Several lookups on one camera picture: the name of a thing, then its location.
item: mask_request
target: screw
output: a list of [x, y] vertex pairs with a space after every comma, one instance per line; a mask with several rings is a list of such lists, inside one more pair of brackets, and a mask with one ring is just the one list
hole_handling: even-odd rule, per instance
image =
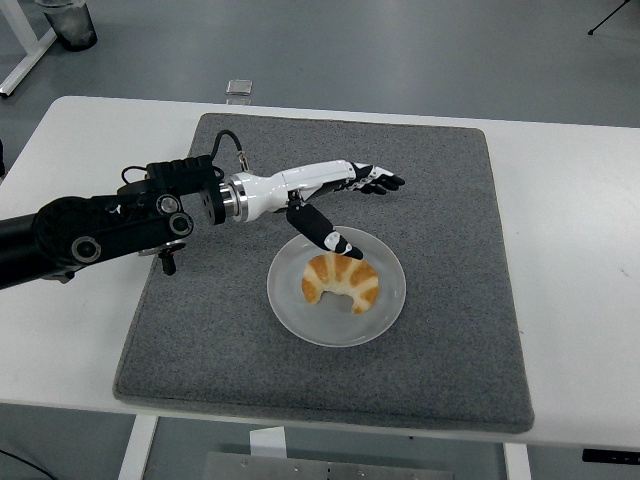
[[178, 211], [178, 202], [173, 197], [164, 197], [160, 201], [160, 209], [164, 213], [175, 213]]

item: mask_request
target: black fingertip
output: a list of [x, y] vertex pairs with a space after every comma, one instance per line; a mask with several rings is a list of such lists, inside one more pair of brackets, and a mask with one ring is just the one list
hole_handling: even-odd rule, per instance
[[362, 250], [357, 247], [351, 245], [351, 250], [344, 254], [345, 257], [355, 258], [356, 260], [362, 260], [364, 258], [364, 254]]
[[380, 185], [382, 185], [387, 190], [393, 190], [394, 192], [398, 189], [398, 185], [393, 183], [389, 178], [381, 180]]

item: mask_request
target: cable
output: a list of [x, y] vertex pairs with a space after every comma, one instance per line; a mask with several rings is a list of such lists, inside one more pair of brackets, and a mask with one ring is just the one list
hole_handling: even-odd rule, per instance
[[35, 468], [36, 470], [38, 470], [40, 473], [44, 473], [47, 477], [49, 477], [51, 480], [58, 480], [56, 477], [54, 477], [53, 475], [51, 475], [49, 472], [47, 472], [46, 470], [41, 469], [40, 467], [34, 465], [31, 462], [28, 462], [27, 460], [18, 457], [17, 455], [14, 455], [13, 453], [9, 453], [9, 452], [5, 452], [4, 450], [0, 449], [0, 453], [7, 455], [8, 457], [11, 458], [15, 458], [16, 460], [18, 460], [19, 462], [22, 462], [26, 465], [29, 465], [32, 468]]
[[138, 167], [137, 165], [132, 165], [130, 167], [125, 168], [124, 170], [122, 170], [122, 173], [120, 173], [120, 178], [122, 178], [122, 181], [124, 183], [126, 183], [127, 185], [129, 185], [131, 182], [129, 182], [127, 180], [127, 178], [125, 177], [125, 174], [129, 171], [129, 170], [142, 170], [143, 172], [146, 172], [147, 169], [144, 167]]
[[218, 148], [220, 147], [220, 140], [222, 140], [222, 137], [225, 135], [228, 135], [229, 137], [231, 137], [231, 139], [233, 140], [233, 143], [236, 144], [236, 148], [238, 149], [239, 152], [242, 151], [242, 145], [240, 145], [240, 140], [238, 140], [238, 137], [236, 136], [235, 133], [233, 133], [231, 130], [220, 130], [216, 135], [215, 141], [213, 142], [213, 150], [211, 150], [212, 160], [216, 158], [216, 154], [218, 153]]

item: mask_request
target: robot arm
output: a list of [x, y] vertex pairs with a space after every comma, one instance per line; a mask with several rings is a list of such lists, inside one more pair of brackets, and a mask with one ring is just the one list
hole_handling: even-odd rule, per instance
[[[213, 165], [224, 134], [236, 142], [243, 169], [228, 177]], [[404, 184], [379, 167], [344, 160], [259, 177], [249, 173], [240, 143], [228, 131], [218, 134], [211, 155], [141, 169], [145, 179], [133, 183], [124, 177], [127, 169], [123, 171], [127, 184], [116, 195], [64, 197], [34, 215], [0, 221], [0, 288], [37, 278], [66, 282], [81, 268], [134, 252], [157, 253], [164, 272], [171, 275], [173, 253], [193, 231], [181, 197], [194, 193], [200, 194], [213, 225], [230, 217], [248, 222], [267, 211], [286, 211], [294, 228], [318, 247], [362, 258], [308, 201], [344, 189], [383, 194]]]

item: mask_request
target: table leg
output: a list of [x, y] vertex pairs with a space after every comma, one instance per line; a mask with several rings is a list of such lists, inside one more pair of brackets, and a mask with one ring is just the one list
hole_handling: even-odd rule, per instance
[[0, 11], [7, 18], [9, 26], [27, 53], [26, 57], [0, 84], [0, 96], [8, 97], [55, 41], [56, 34], [53, 29], [49, 29], [38, 40], [17, 0], [0, 0]]
[[118, 480], [142, 480], [157, 424], [156, 416], [136, 415]]

